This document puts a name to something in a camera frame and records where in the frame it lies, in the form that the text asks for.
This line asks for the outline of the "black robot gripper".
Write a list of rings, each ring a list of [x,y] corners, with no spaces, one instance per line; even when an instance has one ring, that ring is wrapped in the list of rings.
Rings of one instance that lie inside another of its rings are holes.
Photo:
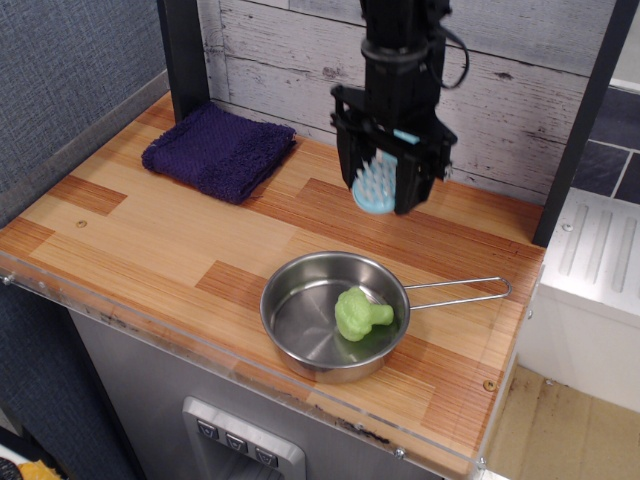
[[[364,51],[365,86],[331,89],[342,178],[352,189],[357,171],[377,148],[398,158],[394,213],[408,214],[425,202],[451,166],[456,135],[436,115],[445,51]]]

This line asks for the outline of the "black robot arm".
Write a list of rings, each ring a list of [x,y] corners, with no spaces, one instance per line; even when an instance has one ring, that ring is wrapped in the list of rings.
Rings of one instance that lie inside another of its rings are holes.
[[[436,115],[445,88],[446,1],[364,1],[365,85],[337,85],[332,124],[341,173],[371,214],[404,215],[447,178],[456,135]]]

